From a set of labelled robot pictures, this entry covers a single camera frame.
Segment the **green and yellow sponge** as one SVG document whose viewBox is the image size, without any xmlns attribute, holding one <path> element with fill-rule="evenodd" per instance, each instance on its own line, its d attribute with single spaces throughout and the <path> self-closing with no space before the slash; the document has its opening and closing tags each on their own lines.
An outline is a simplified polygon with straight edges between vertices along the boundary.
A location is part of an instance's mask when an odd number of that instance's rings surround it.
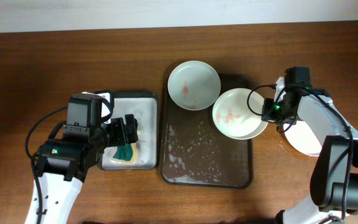
<svg viewBox="0 0 358 224">
<path fill-rule="evenodd" d="M 134 164 L 138 156 L 137 143 L 126 144 L 125 146 L 118 146 L 114 153 L 112 160 L 115 162 Z"/>
</svg>

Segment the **pinkish white plate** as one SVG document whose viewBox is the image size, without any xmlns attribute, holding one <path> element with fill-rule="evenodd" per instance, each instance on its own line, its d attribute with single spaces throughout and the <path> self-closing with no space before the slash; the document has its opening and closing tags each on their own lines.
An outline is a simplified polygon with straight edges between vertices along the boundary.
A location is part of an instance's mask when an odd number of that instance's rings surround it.
<svg viewBox="0 0 358 224">
<path fill-rule="evenodd" d="M 304 121 L 297 121 L 288 131 L 284 132 L 284 136 L 302 154 L 312 157 L 319 156 L 321 144 Z"/>
</svg>

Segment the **white plate with rim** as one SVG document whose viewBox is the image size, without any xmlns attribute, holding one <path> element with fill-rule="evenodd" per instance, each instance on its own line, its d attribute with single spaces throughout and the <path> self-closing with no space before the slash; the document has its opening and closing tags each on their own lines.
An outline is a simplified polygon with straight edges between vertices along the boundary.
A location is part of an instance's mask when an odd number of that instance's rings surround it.
<svg viewBox="0 0 358 224">
<path fill-rule="evenodd" d="M 213 106 L 213 122 L 225 136 L 246 140 L 258 136 L 267 127 L 260 114 L 264 98 L 246 88 L 234 88 L 225 91 Z"/>
</svg>

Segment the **pale green plate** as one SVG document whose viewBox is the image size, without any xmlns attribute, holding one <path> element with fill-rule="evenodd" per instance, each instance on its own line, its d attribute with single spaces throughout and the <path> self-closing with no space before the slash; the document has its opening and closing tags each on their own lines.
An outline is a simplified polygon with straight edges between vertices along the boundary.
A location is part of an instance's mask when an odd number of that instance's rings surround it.
<svg viewBox="0 0 358 224">
<path fill-rule="evenodd" d="M 221 92 L 221 80 L 215 69 L 201 61 L 179 64 L 169 75 L 168 94 L 179 107 L 198 111 L 211 106 Z"/>
</svg>

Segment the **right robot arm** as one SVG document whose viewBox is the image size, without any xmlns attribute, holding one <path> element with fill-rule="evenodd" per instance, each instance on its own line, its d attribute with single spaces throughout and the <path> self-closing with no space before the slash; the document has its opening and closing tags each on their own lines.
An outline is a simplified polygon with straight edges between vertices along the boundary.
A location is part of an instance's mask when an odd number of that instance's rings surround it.
<svg viewBox="0 0 358 224">
<path fill-rule="evenodd" d="M 334 107 L 330 95 L 314 89 L 308 67 L 292 67 L 273 85 L 262 121 L 286 124 L 305 122 L 321 144 L 310 180 L 310 194 L 298 205 L 277 213 L 275 223 L 344 223 L 358 214 L 358 131 Z"/>
</svg>

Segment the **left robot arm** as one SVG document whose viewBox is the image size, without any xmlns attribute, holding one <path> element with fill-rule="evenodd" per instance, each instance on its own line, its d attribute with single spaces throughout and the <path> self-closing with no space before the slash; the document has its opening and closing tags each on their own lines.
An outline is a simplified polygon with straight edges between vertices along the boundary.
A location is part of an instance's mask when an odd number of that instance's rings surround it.
<svg viewBox="0 0 358 224">
<path fill-rule="evenodd" d="M 88 169 L 101 160 L 105 149 L 137 142 L 134 115 L 113 118 L 113 108 L 109 92 L 70 97 L 67 119 L 30 157 L 34 189 L 26 223 L 66 223 Z"/>
</svg>

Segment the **small grey sponge tray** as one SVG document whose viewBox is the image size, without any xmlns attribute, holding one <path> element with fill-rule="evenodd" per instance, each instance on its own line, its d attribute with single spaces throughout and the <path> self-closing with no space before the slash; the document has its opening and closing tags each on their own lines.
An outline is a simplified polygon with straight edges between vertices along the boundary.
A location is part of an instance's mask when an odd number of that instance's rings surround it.
<svg viewBox="0 0 358 224">
<path fill-rule="evenodd" d="M 98 163 L 101 170 L 148 170 L 157 163 L 158 139 L 158 96 L 154 92 L 115 92 L 114 118 L 133 114 L 138 122 L 137 143 L 138 156 L 134 164 L 115 162 L 112 160 L 117 147 L 109 147 Z"/>
</svg>

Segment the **brown plastic serving tray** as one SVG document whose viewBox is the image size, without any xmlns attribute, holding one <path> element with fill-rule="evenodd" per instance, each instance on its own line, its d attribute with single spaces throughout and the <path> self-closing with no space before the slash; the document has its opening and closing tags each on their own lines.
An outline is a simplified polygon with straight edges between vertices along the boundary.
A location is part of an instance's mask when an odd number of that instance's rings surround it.
<svg viewBox="0 0 358 224">
<path fill-rule="evenodd" d="M 245 189 L 253 180 L 253 142 L 222 134 L 213 109 L 190 111 L 164 96 L 159 172 L 168 184 Z"/>
</svg>

